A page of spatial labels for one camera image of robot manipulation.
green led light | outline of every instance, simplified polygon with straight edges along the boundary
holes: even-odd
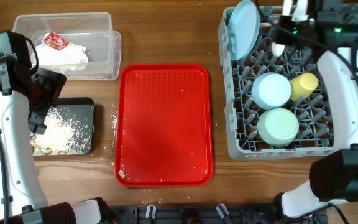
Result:
[[[340,33],[340,32],[342,32],[342,28],[340,28],[340,27],[335,27],[335,28],[334,28],[334,32],[335,32],[335,33]]]

dish rack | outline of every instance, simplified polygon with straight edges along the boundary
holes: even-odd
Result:
[[[238,161],[286,159],[289,157],[324,156],[333,152],[333,122],[329,115],[328,96],[317,66],[310,61],[311,51],[286,47],[280,57],[269,51],[272,29],[261,24],[259,38],[249,55],[231,60],[227,23],[235,7],[226,8],[218,29],[219,56],[223,69],[226,106],[227,146],[229,155]],[[274,21],[279,18],[281,6],[261,6],[260,9]],[[358,22],[358,4],[346,4],[348,22]],[[307,98],[289,101],[282,108],[292,111],[299,120],[300,130],[294,142],[273,147],[263,142],[257,132],[257,121],[265,111],[252,99],[252,83],[259,75],[275,72],[292,79],[305,72],[319,78],[317,89]]]

red plastic tray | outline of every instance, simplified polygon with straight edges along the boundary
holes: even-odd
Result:
[[[209,75],[201,65],[126,67],[120,77],[117,180],[127,187],[207,183],[213,173],[209,109]]]

clear plastic container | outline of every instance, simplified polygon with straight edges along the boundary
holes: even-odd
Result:
[[[13,32],[25,35],[35,46],[54,31],[69,42],[86,47],[89,62],[42,65],[71,80],[115,80],[121,62],[121,36],[112,29],[107,12],[22,15],[16,18]]]

plastic crate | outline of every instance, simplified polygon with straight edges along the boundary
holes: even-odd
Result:
[[[287,47],[280,57],[269,51],[271,29],[261,27],[253,51],[240,60],[231,60],[227,23],[235,7],[224,10],[218,29],[220,63],[223,68],[226,107],[227,146],[229,155],[239,161],[286,159],[289,157],[324,156],[333,151],[333,124],[329,117],[328,99],[324,94],[324,82],[320,79],[316,64],[308,63],[310,50],[294,50]],[[276,20],[281,6],[261,6],[261,10]],[[358,4],[346,4],[347,22],[358,22]],[[288,102],[283,108],[296,114],[300,130],[295,141],[285,147],[273,147],[263,142],[257,133],[257,120],[264,112],[250,94],[252,82],[260,74],[277,72],[288,79],[305,72],[319,78],[319,86],[309,97]]]

